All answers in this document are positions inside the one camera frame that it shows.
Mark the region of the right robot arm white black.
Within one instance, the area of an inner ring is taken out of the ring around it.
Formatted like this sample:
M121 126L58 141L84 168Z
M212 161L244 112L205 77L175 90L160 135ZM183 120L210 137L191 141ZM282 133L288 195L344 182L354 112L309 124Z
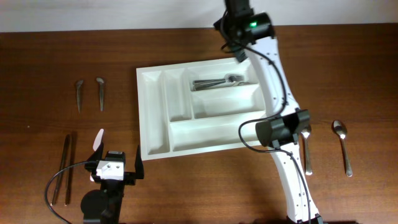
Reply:
M254 124L262 153L277 167L289 223L323 223L310 195L300 161L299 135L310 121L308 110L293 97L279 56L278 40L267 13L256 14L245 0L226 0L225 12L214 23L236 60L249 60L258 79L266 113L240 124Z

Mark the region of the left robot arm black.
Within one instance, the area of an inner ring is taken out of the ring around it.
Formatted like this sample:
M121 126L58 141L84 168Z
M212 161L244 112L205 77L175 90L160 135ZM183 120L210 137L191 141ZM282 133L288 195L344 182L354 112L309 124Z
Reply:
M108 151L103 157L103 149L104 144L101 143L85 164L85 169L94 182L100 184L100 188L89 191L81 200L84 223L118 223L125 186L135 185L137 180L144 178L139 147L136 150L134 172L124 170L124 152Z

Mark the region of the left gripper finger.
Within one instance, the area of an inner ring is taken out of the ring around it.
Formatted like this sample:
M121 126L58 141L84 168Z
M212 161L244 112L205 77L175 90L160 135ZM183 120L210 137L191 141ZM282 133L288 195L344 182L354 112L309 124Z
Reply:
M100 161L103 155L103 148L104 144L101 142L97 150L88 158L88 161Z
M141 156L141 146L138 145L136 149L136 158L134 162L136 179L144 179L144 165Z

